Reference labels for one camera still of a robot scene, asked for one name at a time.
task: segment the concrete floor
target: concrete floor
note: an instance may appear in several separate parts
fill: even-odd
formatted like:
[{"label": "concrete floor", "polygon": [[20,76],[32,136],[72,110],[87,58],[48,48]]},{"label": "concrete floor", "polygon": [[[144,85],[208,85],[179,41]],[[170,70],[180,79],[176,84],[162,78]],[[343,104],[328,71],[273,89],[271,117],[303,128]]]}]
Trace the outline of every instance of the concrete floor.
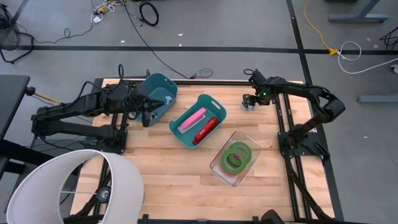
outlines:
[{"label": "concrete floor", "polygon": [[[17,12],[21,2],[5,0],[11,14]],[[339,4],[310,1],[307,14],[322,30],[331,47],[340,48],[343,42],[352,40],[366,50],[384,50],[384,44],[378,38],[398,24],[395,12],[398,2],[381,1],[372,11],[391,16],[384,24],[330,24],[327,21],[329,13],[354,12],[364,2]],[[297,48],[285,1],[169,0],[152,3],[160,14],[159,25],[138,27],[152,46]],[[305,23],[304,3],[304,0],[293,1],[303,46],[305,49],[324,49],[318,34]],[[139,14],[137,6],[138,3],[129,2],[132,14]],[[90,7],[88,0],[47,1],[46,4],[28,1],[17,22],[40,41],[54,41],[63,36],[66,27],[72,34],[87,30],[90,27]],[[62,40],[56,45],[144,46],[122,7],[107,14],[85,36]],[[15,57],[20,53],[19,50],[6,52],[6,56]],[[242,73],[245,68],[258,68],[265,76],[278,75],[288,80],[304,81],[300,58],[296,53],[158,52],[157,55],[188,76],[199,69],[211,68],[214,79],[244,80],[247,79]],[[343,66],[357,71],[393,58],[367,55],[355,63],[343,62]],[[345,220],[394,223],[398,219],[395,212],[398,207],[395,191],[398,185],[398,151],[394,131],[398,105],[359,105],[356,99],[364,94],[397,94],[398,75],[392,73],[388,66],[348,75],[340,70],[337,58],[328,55],[310,54],[307,61],[313,83],[330,89],[347,108],[336,121],[324,125]],[[126,76],[144,75],[148,68],[152,73],[160,72],[170,78],[178,78],[148,51],[117,50],[36,50],[15,65],[0,62],[0,73],[29,75],[29,85],[35,86],[38,92],[68,102],[77,96],[84,81],[116,77],[119,63],[124,65]],[[40,106],[43,103],[25,97],[6,139],[29,145],[33,137],[30,116]],[[4,204],[7,194],[9,191],[0,192],[0,205]]]}]

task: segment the teal basket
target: teal basket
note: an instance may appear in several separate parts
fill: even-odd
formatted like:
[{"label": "teal basket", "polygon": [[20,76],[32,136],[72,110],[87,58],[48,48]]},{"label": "teal basket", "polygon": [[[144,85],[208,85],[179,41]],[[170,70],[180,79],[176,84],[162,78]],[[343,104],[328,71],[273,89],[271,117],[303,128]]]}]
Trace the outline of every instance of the teal basket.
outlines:
[{"label": "teal basket", "polygon": [[[206,109],[205,119],[201,120],[198,124],[196,124],[194,127],[189,129],[186,133],[181,134],[177,128],[186,119],[188,119],[191,115],[193,115],[196,111],[198,111],[200,108]],[[198,145],[194,145],[193,139],[195,138],[196,134],[214,116],[218,118],[217,126]],[[173,135],[185,147],[190,148],[190,149],[195,149],[200,144],[202,144],[204,141],[206,141],[206,139],[211,134],[213,134],[213,132],[216,131],[216,129],[224,121],[225,117],[226,117],[225,108],[223,108],[223,106],[219,102],[217,102],[215,99],[213,99],[211,96],[202,94],[198,97],[197,102],[193,106],[191,106],[191,108],[189,108],[183,115],[181,115],[181,117],[179,117],[179,119],[177,119],[176,121],[170,121],[169,128],[170,128],[171,132],[173,133]]]},{"label": "teal basket", "polygon": [[[150,114],[149,126],[152,126],[158,122],[176,102],[178,91],[177,84],[166,76],[155,73],[145,79],[141,85],[144,85],[145,91],[151,98],[164,102],[163,106],[157,108]],[[141,114],[138,115],[137,120],[141,120]]]}]

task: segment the white lamp shade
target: white lamp shade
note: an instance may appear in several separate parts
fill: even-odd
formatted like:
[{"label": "white lamp shade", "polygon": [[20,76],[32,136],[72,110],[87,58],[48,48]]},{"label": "white lamp shade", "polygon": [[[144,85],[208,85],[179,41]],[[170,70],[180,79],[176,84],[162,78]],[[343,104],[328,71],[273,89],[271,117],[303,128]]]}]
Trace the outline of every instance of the white lamp shade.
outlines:
[{"label": "white lamp shade", "polygon": [[144,199],[144,184],[138,168],[123,156],[91,149],[55,157],[31,172],[12,195],[7,222],[63,223],[59,211],[60,191],[70,173],[95,156],[103,156],[112,173],[112,192],[102,223],[137,223]]}]

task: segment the green tape roll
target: green tape roll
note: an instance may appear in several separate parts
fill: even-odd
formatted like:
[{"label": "green tape roll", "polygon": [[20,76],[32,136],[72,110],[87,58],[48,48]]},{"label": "green tape roll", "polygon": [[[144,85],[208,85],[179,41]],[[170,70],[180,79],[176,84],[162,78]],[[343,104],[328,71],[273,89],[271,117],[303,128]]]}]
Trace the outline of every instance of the green tape roll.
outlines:
[{"label": "green tape roll", "polygon": [[[239,166],[233,167],[231,165],[228,165],[227,163],[227,157],[232,156],[233,154],[239,155],[240,158],[242,158],[242,161]],[[229,174],[240,174],[243,172],[243,170],[246,168],[248,162],[247,162],[247,155],[240,149],[236,148],[228,148],[225,150],[224,154],[221,156],[220,162],[222,168]]]},{"label": "green tape roll", "polygon": [[[251,156],[252,156],[251,155],[251,148],[246,143],[244,143],[244,142],[234,142],[234,143],[232,143],[232,145],[230,145],[229,149],[231,149],[231,148],[235,148],[235,149],[239,149],[239,150],[244,151],[246,153],[246,157],[247,157],[246,162],[247,163],[250,162]],[[239,159],[235,158],[235,156],[233,154],[230,154],[228,156],[228,160],[230,161],[230,163],[232,163],[232,164],[234,164],[236,166],[240,166],[241,163],[242,163]]]}]

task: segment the wooden tabletop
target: wooden tabletop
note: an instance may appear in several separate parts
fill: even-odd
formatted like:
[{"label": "wooden tabletop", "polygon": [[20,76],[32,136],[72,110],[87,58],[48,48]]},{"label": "wooden tabletop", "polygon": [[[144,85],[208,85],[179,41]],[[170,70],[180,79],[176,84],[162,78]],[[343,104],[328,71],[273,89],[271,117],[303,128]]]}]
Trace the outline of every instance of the wooden tabletop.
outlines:
[{"label": "wooden tabletop", "polygon": [[[117,83],[105,79],[103,85]],[[197,149],[187,149],[174,138],[169,121],[177,119],[201,94],[209,94],[227,110],[217,131]],[[293,220],[284,160],[279,154],[279,131],[275,106],[258,106],[254,111],[241,107],[242,95],[253,94],[250,86],[179,85],[176,104],[160,121],[143,128],[140,121],[129,121],[124,157],[139,168],[144,180],[145,199],[142,214],[153,219],[252,220],[274,209],[283,220]],[[294,122],[311,117],[305,98],[289,96]],[[283,98],[282,111],[285,113]],[[289,129],[284,114],[286,129]],[[94,126],[110,124],[111,116],[94,119]],[[238,188],[219,180],[210,170],[210,162],[235,131],[242,131],[261,144],[263,150]],[[88,161],[81,170],[77,192],[93,192],[98,186],[102,158]],[[302,156],[307,189],[326,214],[334,217],[322,161]],[[301,217],[301,196],[296,188]],[[78,212],[90,195],[75,194],[71,214]]]}]

